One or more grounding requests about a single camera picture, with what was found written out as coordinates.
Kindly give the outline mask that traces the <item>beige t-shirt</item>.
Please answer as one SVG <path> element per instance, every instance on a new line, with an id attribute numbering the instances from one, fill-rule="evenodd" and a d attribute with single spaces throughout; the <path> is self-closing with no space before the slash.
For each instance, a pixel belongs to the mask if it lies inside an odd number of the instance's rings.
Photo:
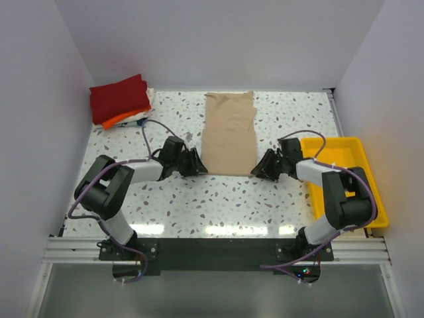
<path id="1" fill-rule="evenodd" d="M 206 94 L 201 160 L 208 172 L 250 176 L 256 165 L 253 92 Z"/>

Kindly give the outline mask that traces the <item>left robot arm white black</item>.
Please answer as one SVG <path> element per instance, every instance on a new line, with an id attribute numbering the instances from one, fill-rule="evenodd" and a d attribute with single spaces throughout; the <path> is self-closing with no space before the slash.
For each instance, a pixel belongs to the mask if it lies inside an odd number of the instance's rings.
<path id="1" fill-rule="evenodd" d="M 162 148 L 146 159 L 116 161 L 106 155 L 98 156 L 74 191 L 68 218 L 95 220 L 121 259 L 141 257 L 137 234 L 122 212 L 129 186 L 161 182 L 174 172 L 185 178 L 208 173 L 197 149 L 188 147 L 176 136 L 168 137 Z"/>

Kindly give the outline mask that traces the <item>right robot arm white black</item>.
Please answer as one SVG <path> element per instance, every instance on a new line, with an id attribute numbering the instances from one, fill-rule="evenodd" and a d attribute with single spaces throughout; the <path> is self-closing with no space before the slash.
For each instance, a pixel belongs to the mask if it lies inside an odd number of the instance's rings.
<path id="1" fill-rule="evenodd" d="M 343 168 L 307 157 L 298 138 L 280 138 L 280 147 L 268 149 L 251 174 L 276 182 L 282 174 L 309 182 L 323 191 L 324 214 L 300 228 L 285 249 L 291 259 L 311 260 L 343 232 L 365 227 L 378 215 L 378 206 L 363 168 Z"/>

